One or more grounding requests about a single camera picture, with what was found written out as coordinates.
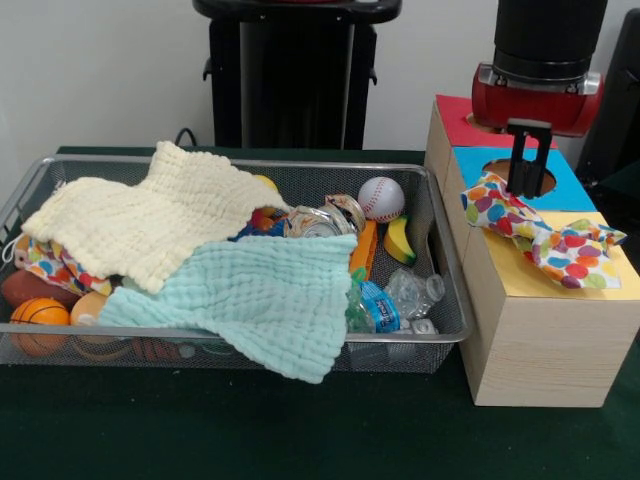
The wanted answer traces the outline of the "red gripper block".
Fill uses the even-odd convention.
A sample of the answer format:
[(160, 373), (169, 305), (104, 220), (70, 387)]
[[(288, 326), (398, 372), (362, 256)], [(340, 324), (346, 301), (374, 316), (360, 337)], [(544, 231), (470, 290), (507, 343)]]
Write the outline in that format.
[[(551, 125), (555, 135), (581, 137), (593, 124), (604, 94), (604, 77), (588, 72), (578, 81), (560, 84), (532, 84), (498, 74), (489, 63), (478, 65), (472, 85), (472, 110), (477, 123), (505, 129), (511, 119), (533, 120)], [(528, 198), (541, 195), (552, 134), (531, 130), (538, 142), (535, 160), (528, 173)], [(523, 168), (527, 132), (508, 128), (513, 136), (507, 190), (520, 196), (525, 190)]]

